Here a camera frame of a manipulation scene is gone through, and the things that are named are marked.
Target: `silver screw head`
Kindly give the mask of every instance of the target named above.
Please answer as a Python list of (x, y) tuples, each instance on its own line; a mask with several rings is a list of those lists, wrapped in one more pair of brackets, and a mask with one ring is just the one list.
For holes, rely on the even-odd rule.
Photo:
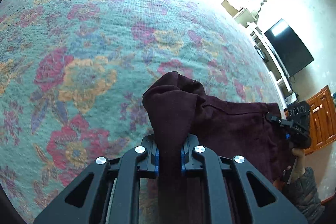
[(96, 159), (97, 164), (104, 164), (106, 163), (106, 158), (105, 157), (99, 157)]
[(235, 160), (235, 162), (237, 162), (239, 164), (241, 164), (245, 161), (243, 156), (235, 156), (234, 160)]
[(205, 151), (205, 147), (202, 145), (195, 146), (194, 149), (197, 153), (203, 153)]
[(137, 146), (135, 148), (135, 152), (141, 154), (141, 153), (144, 153), (146, 151), (146, 149), (143, 147), (143, 146)]

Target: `gray sleeve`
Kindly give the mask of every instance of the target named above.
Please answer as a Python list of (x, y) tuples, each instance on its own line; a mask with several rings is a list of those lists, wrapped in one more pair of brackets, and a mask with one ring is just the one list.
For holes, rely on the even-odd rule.
[(307, 218), (309, 224), (318, 220), (324, 211), (317, 193), (317, 186), (312, 168), (306, 168), (306, 172), (290, 185), (285, 184), (283, 195), (293, 203)]

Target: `maroon towel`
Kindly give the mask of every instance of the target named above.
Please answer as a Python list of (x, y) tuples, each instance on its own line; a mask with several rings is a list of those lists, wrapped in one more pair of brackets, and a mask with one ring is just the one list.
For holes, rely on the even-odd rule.
[(159, 211), (164, 223), (196, 223), (193, 215), (200, 211), (199, 203), (191, 208), (187, 198), (187, 193), (196, 198), (198, 189), (181, 177), (180, 150), (188, 133), (219, 156), (244, 156), (271, 182), (290, 165), (286, 133), (265, 119), (267, 112), (281, 115), (277, 104), (224, 102), (206, 95), (196, 80), (169, 72), (144, 93), (143, 106), (160, 150)]

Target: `wooden cabinet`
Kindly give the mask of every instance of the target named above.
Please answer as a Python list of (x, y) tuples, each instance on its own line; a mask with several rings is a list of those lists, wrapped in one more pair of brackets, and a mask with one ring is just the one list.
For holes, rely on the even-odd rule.
[(307, 100), (310, 105), (311, 147), (306, 154), (313, 153), (336, 140), (336, 112), (328, 86)]

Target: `black tv screen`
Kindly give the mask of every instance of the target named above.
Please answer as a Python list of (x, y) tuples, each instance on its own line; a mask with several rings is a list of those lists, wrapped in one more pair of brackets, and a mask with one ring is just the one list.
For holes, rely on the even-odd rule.
[(304, 43), (283, 19), (265, 32), (265, 35), (288, 71), (289, 77), (314, 61)]

